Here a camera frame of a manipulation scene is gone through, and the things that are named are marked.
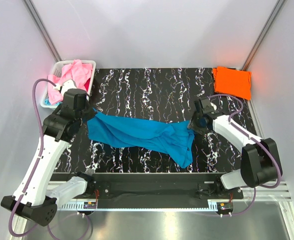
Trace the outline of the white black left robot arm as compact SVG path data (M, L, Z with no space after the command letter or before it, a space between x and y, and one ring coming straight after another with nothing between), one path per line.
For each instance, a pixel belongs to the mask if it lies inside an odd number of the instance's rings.
M62 205L77 196L90 198L95 193L91 170L75 173L65 183L48 189L57 162L72 137L95 116L87 97L85 90L67 90L62 103L44 119L37 152L17 190L2 198L3 208L45 227Z

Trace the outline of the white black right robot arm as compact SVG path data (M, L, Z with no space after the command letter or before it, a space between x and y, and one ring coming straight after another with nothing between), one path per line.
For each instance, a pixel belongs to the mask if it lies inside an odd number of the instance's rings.
M217 177L204 194L223 199L243 188L274 189L280 185L283 170L277 144L272 138L263 139L249 132L233 120L236 112L224 113L209 98L195 100L194 105L188 129L198 135L215 132L241 154L240 169Z

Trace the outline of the blue t-shirt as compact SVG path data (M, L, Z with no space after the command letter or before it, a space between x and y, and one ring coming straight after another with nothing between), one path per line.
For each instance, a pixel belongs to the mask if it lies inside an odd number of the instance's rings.
M189 122L165 123L155 120L96 113L87 122L88 138L114 148L140 147L168 154L181 168L193 162L194 132Z

